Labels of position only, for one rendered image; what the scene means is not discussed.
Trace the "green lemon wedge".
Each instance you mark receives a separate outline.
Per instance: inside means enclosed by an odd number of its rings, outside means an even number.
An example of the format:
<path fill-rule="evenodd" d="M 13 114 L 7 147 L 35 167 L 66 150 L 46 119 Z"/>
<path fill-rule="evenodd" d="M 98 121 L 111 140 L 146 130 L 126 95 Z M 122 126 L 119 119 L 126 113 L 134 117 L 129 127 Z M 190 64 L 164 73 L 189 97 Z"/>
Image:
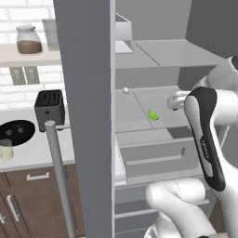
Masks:
<path fill-rule="evenodd" d="M 153 110 L 148 110 L 147 111 L 148 117 L 152 120 L 152 121 L 156 121 L 159 119 L 159 116 L 157 115 L 156 112 L 154 112 Z"/>

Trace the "brown cupboard door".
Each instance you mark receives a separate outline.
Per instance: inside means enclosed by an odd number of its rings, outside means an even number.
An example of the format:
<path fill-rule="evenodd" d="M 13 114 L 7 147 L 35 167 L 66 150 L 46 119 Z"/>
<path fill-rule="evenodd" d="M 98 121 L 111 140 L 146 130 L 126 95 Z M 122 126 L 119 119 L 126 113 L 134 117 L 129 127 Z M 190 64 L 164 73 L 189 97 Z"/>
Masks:
<path fill-rule="evenodd" d="M 12 235 L 14 234 L 14 227 L 12 226 L 6 204 L 1 193 L 2 189 L 3 180 L 0 177 L 0 238 L 12 238 Z"/>
<path fill-rule="evenodd" d="M 7 195 L 14 196 L 24 233 L 31 238 L 69 238 L 58 189 L 20 186 L 1 191 L 11 217 L 15 221 Z"/>

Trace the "white glass of lemonade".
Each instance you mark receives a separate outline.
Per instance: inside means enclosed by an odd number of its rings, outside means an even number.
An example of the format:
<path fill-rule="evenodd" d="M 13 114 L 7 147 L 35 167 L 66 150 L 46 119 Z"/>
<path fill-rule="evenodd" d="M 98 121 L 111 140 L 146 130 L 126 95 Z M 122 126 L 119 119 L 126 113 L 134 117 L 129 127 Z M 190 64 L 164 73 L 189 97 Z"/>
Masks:
<path fill-rule="evenodd" d="M 14 157 L 12 141 L 10 139 L 0 140 L 0 158 L 3 161 L 9 161 Z"/>

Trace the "dark grey toaster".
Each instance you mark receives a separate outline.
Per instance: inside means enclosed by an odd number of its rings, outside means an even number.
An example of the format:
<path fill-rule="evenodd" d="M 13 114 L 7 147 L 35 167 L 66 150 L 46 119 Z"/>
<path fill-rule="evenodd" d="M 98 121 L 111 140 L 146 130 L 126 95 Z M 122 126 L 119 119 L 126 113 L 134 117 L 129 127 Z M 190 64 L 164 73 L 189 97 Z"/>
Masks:
<path fill-rule="evenodd" d="M 57 126 L 65 123 L 65 108 L 60 89 L 42 90 L 34 104 L 34 111 L 40 132 L 45 132 L 45 122 L 54 121 Z"/>

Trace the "brown drawer front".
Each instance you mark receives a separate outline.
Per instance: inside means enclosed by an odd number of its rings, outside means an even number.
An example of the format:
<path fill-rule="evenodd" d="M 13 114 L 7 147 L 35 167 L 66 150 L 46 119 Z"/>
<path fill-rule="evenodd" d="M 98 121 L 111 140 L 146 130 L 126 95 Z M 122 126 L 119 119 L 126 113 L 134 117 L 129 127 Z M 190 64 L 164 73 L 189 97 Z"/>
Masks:
<path fill-rule="evenodd" d="M 26 180 L 28 174 L 30 174 L 31 176 L 40 176 L 44 175 L 46 172 L 49 172 L 49 178 L 31 181 Z M 72 186 L 73 184 L 77 183 L 75 165 L 66 165 L 64 167 L 64 174 L 68 186 Z M 44 184 L 46 182 L 56 184 L 56 175 L 53 166 L 4 172 L 4 178 L 10 188 L 35 184 Z"/>

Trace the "grey fridge door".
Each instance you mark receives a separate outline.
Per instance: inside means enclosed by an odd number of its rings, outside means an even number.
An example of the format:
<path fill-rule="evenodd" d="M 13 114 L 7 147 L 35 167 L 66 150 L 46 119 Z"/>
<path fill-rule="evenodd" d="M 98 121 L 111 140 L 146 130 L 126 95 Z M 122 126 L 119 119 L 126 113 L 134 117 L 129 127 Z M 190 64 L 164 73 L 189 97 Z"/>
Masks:
<path fill-rule="evenodd" d="M 86 238 L 114 238 L 114 0 L 54 0 Z"/>

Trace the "grey wall outlet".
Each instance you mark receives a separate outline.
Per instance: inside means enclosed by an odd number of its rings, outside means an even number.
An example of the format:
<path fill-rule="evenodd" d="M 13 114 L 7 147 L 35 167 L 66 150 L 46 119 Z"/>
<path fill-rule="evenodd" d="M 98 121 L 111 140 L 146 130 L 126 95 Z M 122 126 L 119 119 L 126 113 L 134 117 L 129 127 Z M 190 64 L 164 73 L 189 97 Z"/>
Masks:
<path fill-rule="evenodd" d="M 21 67 L 10 67 L 9 71 L 10 71 L 10 75 L 11 75 L 14 86 L 20 86 L 20 85 L 26 84 L 23 69 Z"/>
<path fill-rule="evenodd" d="M 24 71 L 29 85 L 38 85 L 40 83 L 39 74 L 36 66 L 25 67 Z"/>

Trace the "grey fridge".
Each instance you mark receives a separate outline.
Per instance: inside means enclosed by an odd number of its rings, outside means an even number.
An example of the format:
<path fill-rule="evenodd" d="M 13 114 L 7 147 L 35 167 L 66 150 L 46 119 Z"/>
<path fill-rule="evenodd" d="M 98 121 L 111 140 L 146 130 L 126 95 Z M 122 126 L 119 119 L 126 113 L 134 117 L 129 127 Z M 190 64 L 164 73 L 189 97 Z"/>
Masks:
<path fill-rule="evenodd" d="M 158 217 L 145 197 L 147 183 L 128 184 L 119 140 L 144 142 L 193 138 L 184 109 L 168 97 L 191 91 L 222 61 L 238 56 L 238 0 L 116 0 L 131 20 L 134 52 L 116 60 L 115 133 L 121 176 L 116 184 L 115 238 L 144 238 Z M 129 92 L 123 93 L 123 87 Z M 153 110 L 159 119 L 147 114 Z M 238 126 L 222 142 L 227 161 L 238 168 Z M 216 231 L 226 231 L 221 202 L 209 186 L 197 204 Z"/>

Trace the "black ice bowl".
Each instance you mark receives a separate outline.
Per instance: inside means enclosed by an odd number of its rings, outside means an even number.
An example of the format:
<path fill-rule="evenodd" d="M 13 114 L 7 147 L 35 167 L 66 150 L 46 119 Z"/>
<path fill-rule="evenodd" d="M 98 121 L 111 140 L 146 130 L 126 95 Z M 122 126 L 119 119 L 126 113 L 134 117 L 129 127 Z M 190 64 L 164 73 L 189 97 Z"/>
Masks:
<path fill-rule="evenodd" d="M 0 139 L 10 139 L 13 147 L 27 142 L 34 133 L 35 125 L 28 120 L 13 120 L 0 125 Z"/>

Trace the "clear glass container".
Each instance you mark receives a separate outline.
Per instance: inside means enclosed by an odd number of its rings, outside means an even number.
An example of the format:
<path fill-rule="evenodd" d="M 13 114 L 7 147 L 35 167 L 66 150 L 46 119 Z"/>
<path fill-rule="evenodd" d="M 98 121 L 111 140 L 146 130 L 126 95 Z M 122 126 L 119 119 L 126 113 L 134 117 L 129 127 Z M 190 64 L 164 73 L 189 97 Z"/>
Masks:
<path fill-rule="evenodd" d="M 42 20 L 44 31 L 46 35 L 46 42 L 50 51 L 57 51 L 60 49 L 57 23 L 55 19 L 44 19 Z"/>

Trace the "glass jar with brown contents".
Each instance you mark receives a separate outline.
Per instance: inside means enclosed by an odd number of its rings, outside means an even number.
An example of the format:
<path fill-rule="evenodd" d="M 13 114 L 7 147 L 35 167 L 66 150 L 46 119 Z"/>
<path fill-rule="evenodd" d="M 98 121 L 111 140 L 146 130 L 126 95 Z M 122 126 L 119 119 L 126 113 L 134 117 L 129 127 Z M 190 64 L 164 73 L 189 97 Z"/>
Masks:
<path fill-rule="evenodd" d="M 21 25 L 17 27 L 17 47 L 20 54 L 32 55 L 41 53 L 42 43 L 32 25 Z"/>

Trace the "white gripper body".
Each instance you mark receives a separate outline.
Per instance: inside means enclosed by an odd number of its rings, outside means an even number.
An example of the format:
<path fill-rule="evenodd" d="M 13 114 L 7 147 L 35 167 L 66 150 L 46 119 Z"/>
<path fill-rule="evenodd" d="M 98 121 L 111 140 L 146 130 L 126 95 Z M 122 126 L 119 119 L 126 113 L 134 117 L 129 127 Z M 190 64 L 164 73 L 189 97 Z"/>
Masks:
<path fill-rule="evenodd" d="M 182 109 L 186 97 L 190 94 L 189 91 L 178 91 L 173 96 L 170 96 L 166 100 L 166 105 L 169 109 L 176 111 Z"/>

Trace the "pale wall shelf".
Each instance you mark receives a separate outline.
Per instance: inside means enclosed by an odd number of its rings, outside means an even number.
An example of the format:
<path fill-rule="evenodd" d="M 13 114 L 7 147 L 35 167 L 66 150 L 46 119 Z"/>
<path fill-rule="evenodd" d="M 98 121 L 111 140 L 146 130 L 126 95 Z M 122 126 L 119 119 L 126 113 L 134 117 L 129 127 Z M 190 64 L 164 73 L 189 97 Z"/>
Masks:
<path fill-rule="evenodd" d="M 14 44 L 0 44 L 0 67 L 27 67 L 61 65 L 59 51 L 49 51 L 47 44 L 42 44 L 39 54 L 22 55 Z"/>

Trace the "grey fridge drawer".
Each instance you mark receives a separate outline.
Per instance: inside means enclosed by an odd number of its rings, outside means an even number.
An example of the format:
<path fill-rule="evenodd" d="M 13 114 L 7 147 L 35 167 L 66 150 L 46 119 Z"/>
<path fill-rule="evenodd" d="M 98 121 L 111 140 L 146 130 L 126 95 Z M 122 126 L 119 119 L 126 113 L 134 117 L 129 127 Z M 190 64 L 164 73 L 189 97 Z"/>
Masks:
<path fill-rule="evenodd" d="M 119 140 L 128 184 L 202 174 L 192 138 L 132 142 Z"/>

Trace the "white box in fridge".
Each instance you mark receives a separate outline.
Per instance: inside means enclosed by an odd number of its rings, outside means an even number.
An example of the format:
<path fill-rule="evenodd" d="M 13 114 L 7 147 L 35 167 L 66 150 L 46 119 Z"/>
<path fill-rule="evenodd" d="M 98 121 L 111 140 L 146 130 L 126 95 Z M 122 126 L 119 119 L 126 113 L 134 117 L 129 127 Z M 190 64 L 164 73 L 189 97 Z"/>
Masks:
<path fill-rule="evenodd" d="M 133 53 L 132 22 L 115 14 L 115 52 L 117 54 Z"/>

